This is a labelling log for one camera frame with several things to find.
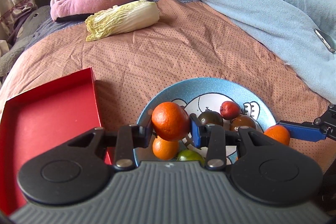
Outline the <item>white plastic bag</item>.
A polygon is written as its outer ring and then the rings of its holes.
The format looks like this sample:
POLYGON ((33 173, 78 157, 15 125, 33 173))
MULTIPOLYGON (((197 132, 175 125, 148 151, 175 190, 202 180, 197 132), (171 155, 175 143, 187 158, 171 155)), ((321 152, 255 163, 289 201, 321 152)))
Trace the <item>white plastic bag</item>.
POLYGON ((10 47, 5 40, 0 40, 0 56, 5 55, 7 52, 9 52, 10 47))

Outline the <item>red shallow box tray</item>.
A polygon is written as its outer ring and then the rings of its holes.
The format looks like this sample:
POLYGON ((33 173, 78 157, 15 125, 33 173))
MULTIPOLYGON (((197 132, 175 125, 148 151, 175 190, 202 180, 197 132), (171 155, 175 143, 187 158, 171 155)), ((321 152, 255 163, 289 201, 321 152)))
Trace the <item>red shallow box tray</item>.
POLYGON ((26 202, 17 184, 21 166, 100 126, 92 68, 52 80, 6 101, 1 118, 1 211, 26 202))

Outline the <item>dark purple tomato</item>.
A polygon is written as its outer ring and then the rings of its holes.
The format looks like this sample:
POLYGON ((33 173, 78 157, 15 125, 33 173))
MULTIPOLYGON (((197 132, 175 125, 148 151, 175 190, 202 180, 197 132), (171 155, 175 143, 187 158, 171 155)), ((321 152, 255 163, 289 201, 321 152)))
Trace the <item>dark purple tomato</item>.
POLYGON ((216 124, 220 126, 224 125, 222 116, 218 112, 212 110, 206 110, 202 112, 198 116, 198 120, 201 122, 202 125, 207 124, 216 124))

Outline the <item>gold smartphone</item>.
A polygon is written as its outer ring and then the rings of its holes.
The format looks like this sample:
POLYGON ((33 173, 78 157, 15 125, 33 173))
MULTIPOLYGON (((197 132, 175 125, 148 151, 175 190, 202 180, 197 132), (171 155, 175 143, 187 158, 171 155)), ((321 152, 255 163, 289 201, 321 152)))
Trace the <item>gold smartphone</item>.
POLYGON ((322 32, 321 30, 315 29, 314 32, 319 37, 321 42, 325 45, 325 47, 328 49, 328 51, 335 54, 336 52, 335 40, 328 34, 322 32))

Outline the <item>light blue fleece blanket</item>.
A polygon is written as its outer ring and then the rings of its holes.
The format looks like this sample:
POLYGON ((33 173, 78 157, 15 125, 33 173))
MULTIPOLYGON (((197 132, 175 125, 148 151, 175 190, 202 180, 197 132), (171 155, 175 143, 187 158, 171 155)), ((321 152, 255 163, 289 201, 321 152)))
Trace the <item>light blue fleece blanket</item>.
POLYGON ((201 0, 275 53, 312 91, 335 102, 335 0, 201 0))

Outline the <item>small red fruit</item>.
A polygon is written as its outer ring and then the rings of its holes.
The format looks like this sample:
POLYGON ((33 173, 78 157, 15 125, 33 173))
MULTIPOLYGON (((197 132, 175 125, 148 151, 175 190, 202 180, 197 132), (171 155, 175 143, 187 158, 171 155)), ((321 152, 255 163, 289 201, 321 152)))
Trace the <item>small red fruit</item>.
POLYGON ((238 131, 239 127, 247 126, 254 129, 257 129, 257 124, 254 119, 247 115, 239 115, 235 119, 233 119, 230 123, 230 131, 238 131))

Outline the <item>napa cabbage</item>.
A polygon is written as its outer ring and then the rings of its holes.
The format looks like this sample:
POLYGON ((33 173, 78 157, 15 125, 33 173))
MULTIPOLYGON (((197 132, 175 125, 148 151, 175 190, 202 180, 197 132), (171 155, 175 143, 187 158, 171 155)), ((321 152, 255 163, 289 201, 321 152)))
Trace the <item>napa cabbage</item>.
POLYGON ((159 9, 155 2, 133 1, 115 5, 94 13, 85 20, 88 31, 86 41, 92 42, 111 35, 129 33, 147 28, 159 21, 159 9))

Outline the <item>grey plush shark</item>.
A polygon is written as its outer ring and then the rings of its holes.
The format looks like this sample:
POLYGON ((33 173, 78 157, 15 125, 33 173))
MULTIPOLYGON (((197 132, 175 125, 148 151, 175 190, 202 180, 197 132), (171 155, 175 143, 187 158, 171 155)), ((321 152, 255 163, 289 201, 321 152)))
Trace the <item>grey plush shark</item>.
POLYGON ((50 9, 50 6, 42 6, 21 16, 15 22, 16 28, 9 39, 9 51, 1 54, 1 80, 6 78, 37 29, 50 19, 50 9))

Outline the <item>blue cartoon plate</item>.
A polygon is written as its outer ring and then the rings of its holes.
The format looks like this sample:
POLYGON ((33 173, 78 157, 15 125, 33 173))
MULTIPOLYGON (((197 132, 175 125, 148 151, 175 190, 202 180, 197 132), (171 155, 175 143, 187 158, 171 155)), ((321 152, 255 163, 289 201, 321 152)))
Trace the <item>blue cartoon plate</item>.
MULTIPOLYGON (((183 80, 163 89, 146 105, 138 123, 145 121, 157 105, 167 101, 176 103, 184 108, 188 115, 194 113, 197 117, 205 111, 219 113, 223 102, 232 101, 240 106, 242 114, 255 121, 260 132, 276 124, 273 114, 257 95, 236 83, 209 77, 183 80)), ((149 147, 133 150, 137 165, 142 161, 161 161, 152 150, 154 139, 155 136, 152 136, 149 147)), ((179 141, 179 152, 187 149, 195 151, 192 154, 198 153, 205 160, 208 148, 195 148, 191 133, 179 141)), ((236 146, 226 145, 227 164, 233 164, 237 156, 236 146)))

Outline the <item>green tomato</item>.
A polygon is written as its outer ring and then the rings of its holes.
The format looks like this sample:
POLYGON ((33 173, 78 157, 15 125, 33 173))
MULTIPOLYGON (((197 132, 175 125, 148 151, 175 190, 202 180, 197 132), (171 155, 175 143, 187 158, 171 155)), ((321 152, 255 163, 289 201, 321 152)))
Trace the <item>green tomato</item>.
POLYGON ((180 151, 177 155, 177 161, 198 161, 201 166, 205 165, 205 159, 199 153, 190 149, 180 151))

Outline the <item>pink dotted bedspread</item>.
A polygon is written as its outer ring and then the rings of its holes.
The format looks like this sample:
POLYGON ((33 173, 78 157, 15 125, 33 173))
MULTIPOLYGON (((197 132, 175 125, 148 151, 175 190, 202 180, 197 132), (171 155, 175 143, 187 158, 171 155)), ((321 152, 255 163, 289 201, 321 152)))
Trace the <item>pink dotted bedspread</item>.
POLYGON ((102 124, 109 130, 137 121, 164 88, 196 77, 226 79, 256 94, 276 120, 311 122, 329 102, 226 16, 202 2, 159 0, 149 28, 86 41, 78 23, 24 51, 1 87, 1 103, 54 79, 92 68, 102 124))

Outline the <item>orange mandarin with stem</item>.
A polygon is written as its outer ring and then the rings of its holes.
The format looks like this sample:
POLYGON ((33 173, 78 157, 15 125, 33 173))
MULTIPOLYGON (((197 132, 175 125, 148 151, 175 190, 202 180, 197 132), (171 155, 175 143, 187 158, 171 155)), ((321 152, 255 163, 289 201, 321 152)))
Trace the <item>orange mandarin with stem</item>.
POLYGON ((190 132, 190 118, 174 102, 163 102, 155 107, 151 115, 155 133, 167 141, 179 141, 190 132))

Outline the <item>dark red wrinkled fruit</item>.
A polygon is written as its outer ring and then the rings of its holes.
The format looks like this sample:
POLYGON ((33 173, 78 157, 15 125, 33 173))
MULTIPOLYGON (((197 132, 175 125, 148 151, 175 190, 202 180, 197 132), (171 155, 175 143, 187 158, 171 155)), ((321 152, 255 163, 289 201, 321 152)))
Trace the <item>dark red wrinkled fruit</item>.
POLYGON ((240 106, 232 101, 225 101, 220 107, 220 114, 225 120, 232 120, 240 115, 240 106))

